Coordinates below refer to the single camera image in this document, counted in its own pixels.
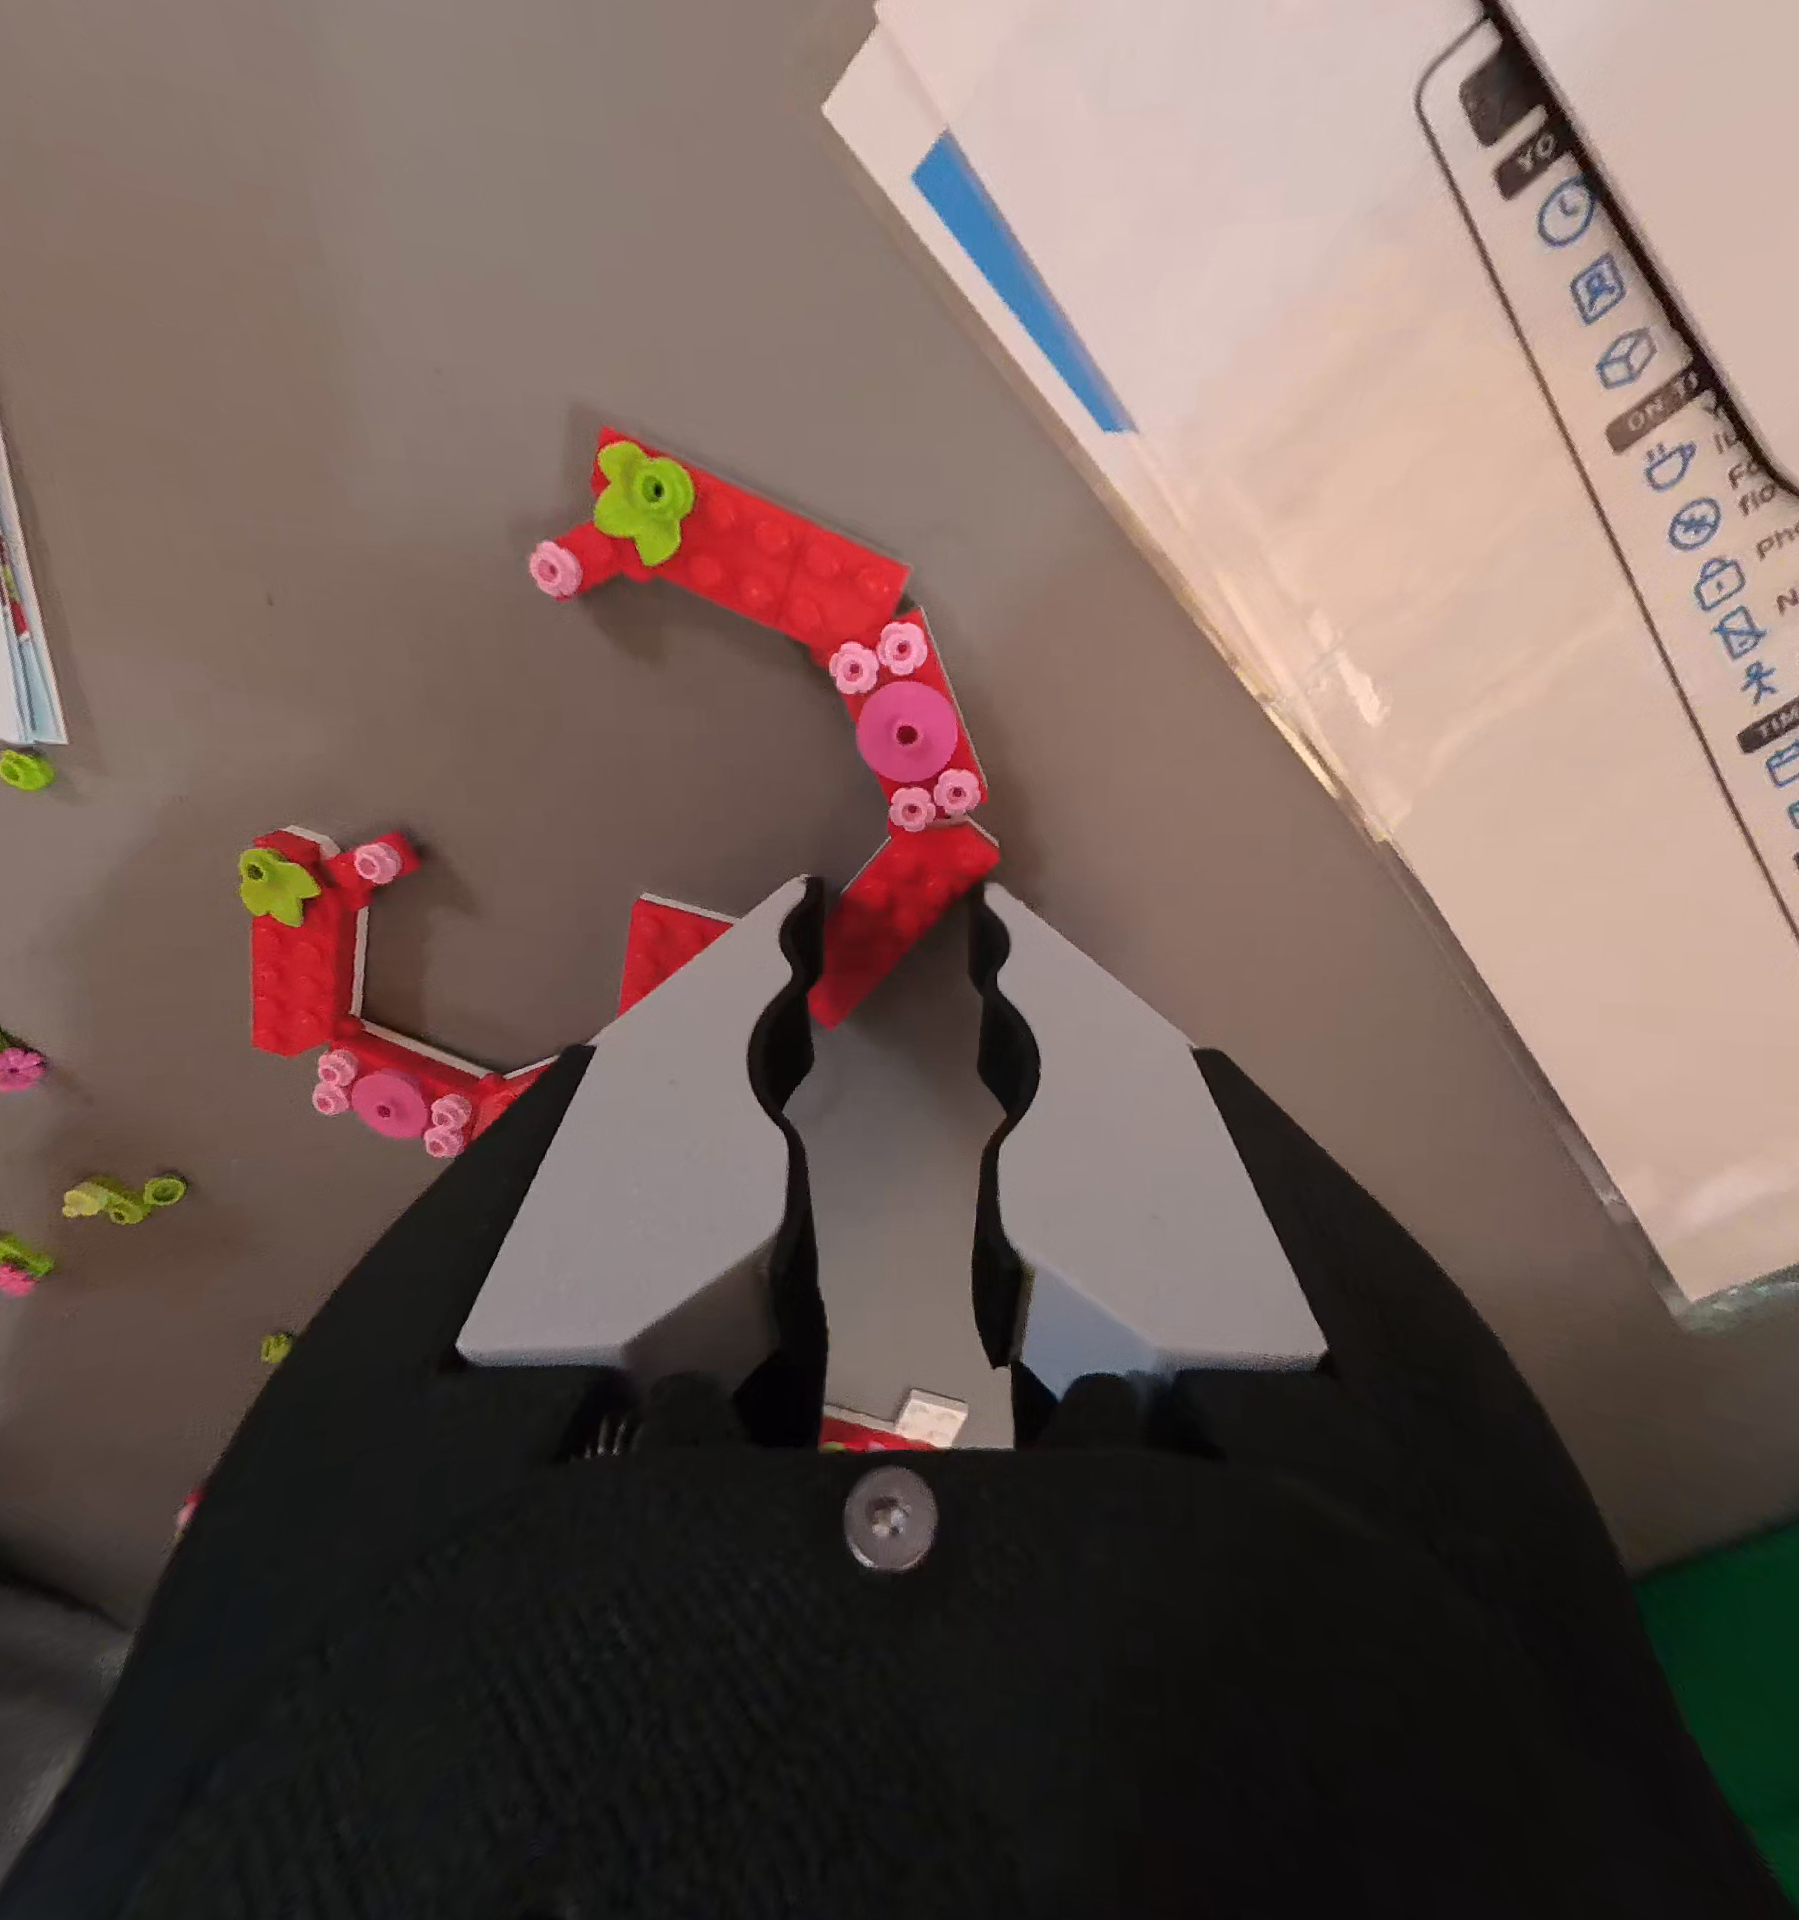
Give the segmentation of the red lego arc with large leaf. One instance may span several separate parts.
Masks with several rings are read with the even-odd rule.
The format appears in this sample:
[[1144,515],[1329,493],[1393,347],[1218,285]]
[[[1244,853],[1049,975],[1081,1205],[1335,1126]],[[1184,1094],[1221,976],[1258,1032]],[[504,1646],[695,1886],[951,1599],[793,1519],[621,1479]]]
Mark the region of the red lego arc with large leaf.
[[829,910],[813,1018],[836,1029],[1000,860],[990,795],[913,569],[773,499],[605,427],[593,504],[539,540],[529,576],[556,601],[670,584],[801,647],[833,686],[887,805],[887,841]]

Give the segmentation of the white sheet with blue stripe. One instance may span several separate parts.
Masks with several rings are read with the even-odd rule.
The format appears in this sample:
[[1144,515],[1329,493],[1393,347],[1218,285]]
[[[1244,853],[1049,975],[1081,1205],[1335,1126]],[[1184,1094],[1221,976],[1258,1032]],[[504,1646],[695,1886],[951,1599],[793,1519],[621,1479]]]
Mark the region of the white sheet with blue stripe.
[[1007,363],[1095,461],[1121,461],[1136,444],[1126,398],[894,26],[871,30],[822,118]]

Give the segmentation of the red lego arc with white edge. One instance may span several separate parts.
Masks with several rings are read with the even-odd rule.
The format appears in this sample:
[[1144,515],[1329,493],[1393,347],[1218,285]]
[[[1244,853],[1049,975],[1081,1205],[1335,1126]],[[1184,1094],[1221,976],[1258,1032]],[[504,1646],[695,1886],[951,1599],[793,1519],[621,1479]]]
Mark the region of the red lego arc with white edge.
[[264,832],[239,853],[250,917],[250,1039],[314,1061],[311,1106],[394,1143],[451,1159],[550,1068],[486,1068],[365,1017],[376,900],[425,853],[386,830],[346,846],[309,827]]

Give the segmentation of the laminated instruction sheet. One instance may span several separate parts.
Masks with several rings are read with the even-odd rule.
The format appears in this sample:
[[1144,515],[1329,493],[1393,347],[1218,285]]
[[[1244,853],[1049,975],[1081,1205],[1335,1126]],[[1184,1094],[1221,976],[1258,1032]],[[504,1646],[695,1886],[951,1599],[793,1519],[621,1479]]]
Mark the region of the laminated instruction sheet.
[[1500,5],[874,15],[1133,412],[1081,455],[1666,1279],[1799,1290],[1799,495]]

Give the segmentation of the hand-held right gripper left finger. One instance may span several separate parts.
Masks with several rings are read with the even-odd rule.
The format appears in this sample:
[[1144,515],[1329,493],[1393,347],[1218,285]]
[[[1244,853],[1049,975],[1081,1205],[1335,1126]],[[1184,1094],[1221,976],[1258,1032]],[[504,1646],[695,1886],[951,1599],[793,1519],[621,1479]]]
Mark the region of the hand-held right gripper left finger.
[[826,884],[793,877],[598,1032],[457,1356],[702,1375],[752,1438],[816,1446],[829,1328],[786,1107],[815,1060],[826,922]]

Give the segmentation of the green plastic bin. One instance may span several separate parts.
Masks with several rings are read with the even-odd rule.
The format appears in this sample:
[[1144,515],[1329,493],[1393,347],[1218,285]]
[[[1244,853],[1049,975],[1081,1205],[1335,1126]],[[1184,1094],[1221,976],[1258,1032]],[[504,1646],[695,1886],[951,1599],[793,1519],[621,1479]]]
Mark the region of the green plastic bin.
[[1705,1761],[1799,1907],[1799,1520],[1653,1571],[1635,1597]]

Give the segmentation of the white rounded panel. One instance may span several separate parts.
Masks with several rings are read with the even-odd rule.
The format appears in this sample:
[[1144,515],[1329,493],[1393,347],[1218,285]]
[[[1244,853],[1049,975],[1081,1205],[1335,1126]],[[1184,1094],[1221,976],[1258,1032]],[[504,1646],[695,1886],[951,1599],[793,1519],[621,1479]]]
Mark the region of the white rounded panel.
[[1799,493],[1799,1],[1510,1],[1751,442]]

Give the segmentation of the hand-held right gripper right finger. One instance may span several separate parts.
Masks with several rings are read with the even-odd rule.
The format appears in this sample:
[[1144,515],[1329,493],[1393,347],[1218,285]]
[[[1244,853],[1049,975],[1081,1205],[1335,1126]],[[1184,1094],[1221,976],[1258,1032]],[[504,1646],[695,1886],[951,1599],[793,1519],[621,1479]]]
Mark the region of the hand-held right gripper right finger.
[[1084,1380],[1139,1421],[1184,1377],[1310,1377],[1327,1340],[1203,1057],[1006,886],[972,904],[982,1146],[972,1252],[982,1353],[1029,1451]]

